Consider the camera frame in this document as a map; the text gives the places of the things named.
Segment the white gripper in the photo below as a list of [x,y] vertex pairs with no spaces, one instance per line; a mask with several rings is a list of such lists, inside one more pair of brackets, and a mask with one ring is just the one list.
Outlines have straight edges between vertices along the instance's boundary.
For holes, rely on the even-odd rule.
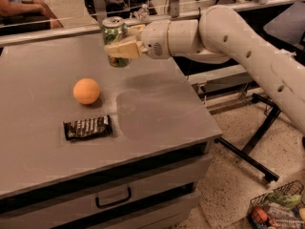
[[171,55],[168,47],[169,20],[153,21],[128,27],[128,36],[105,47],[108,56],[137,59],[147,53],[153,59],[167,59]]

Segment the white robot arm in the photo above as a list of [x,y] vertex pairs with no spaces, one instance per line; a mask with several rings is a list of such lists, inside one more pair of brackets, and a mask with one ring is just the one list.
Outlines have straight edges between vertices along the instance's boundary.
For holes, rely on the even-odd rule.
[[305,135],[305,67],[260,37],[235,11],[212,6],[199,19],[153,21],[105,47],[111,57],[184,56],[203,63],[235,60]]

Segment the person's forearm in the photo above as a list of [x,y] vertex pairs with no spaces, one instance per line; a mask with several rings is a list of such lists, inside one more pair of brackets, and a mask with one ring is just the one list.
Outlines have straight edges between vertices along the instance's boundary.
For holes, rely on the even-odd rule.
[[1,16],[11,17],[30,13],[38,13],[53,19],[50,9],[42,0],[0,0]]

